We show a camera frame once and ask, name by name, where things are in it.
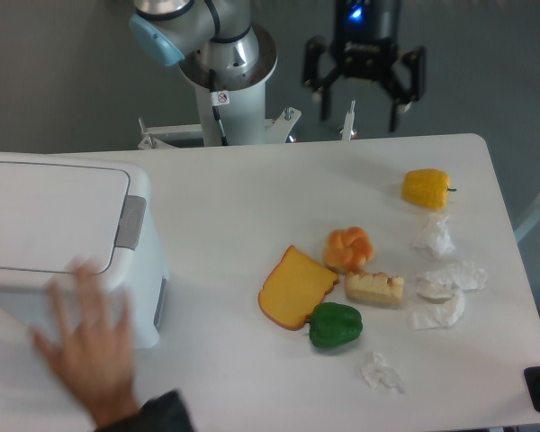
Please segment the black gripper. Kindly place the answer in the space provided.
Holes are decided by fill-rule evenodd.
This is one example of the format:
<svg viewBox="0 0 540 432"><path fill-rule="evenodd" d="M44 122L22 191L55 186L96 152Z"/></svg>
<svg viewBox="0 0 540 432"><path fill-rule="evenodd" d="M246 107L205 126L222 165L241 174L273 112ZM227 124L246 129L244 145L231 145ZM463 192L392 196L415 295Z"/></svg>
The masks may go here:
<svg viewBox="0 0 540 432"><path fill-rule="evenodd" d="M372 80L391 98L389 132L399 123L399 108L419 101L426 92L427 50L424 46L398 57L400 1L336 1L334 37L330 48L321 36L310 38L304 49L301 84L319 97L320 119L331 116L331 87L339 77ZM320 74L320 59L329 53L335 66ZM405 87L392 66L397 61L409 71Z"/></svg>

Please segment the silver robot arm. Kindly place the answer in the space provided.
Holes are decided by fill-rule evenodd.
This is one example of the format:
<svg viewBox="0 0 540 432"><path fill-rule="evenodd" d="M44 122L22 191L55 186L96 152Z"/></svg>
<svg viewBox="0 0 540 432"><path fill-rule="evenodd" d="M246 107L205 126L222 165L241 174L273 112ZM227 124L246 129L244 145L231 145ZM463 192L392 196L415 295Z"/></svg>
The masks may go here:
<svg viewBox="0 0 540 432"><path fill-rule="evenodd" d="M252 48L221 66L208 54L214 45L225 49L259 43L248 1L138 1L130 30L139 45L166 66L196 60L208 87L245 78L262 57ZM301 83L320 99L320 118L331 112L330 88L340 78L378 83L391 99L390 131L398 110L418 101L426 90L426 50L401 51L398 46L399 1L336 1L334 35L305 44Z"/></svg>

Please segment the dark sleeved forearm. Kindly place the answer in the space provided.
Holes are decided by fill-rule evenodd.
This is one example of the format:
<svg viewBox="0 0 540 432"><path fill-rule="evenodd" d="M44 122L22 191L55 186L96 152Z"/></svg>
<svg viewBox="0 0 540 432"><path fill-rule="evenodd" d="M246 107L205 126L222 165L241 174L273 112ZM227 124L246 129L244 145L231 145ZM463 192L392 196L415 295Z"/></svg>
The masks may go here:
<svg viewBox="0 0 540 432"><path fill-rule="evenodd" d="M148 400L137 414L120 419L96 431L106 432L193 432L194 425L178 391Z"/></svg>

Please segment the person's hand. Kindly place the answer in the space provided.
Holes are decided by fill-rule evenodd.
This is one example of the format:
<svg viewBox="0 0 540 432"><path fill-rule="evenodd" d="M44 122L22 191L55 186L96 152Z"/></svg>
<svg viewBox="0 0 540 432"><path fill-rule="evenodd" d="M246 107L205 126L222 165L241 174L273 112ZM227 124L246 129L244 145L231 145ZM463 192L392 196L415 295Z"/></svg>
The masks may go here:
<svg viewBox="0 0 540 432"><path fill-rule="evenodd" d="M58 343L31 328L34 347L50 371L82 404L97 428L106 428L140 413L134 392L131 305L121 295L121 312L113 313L94 264L72 267L73 288L81 321L70 326L59 283L49 283L50 307L58 327Z"/></svg>

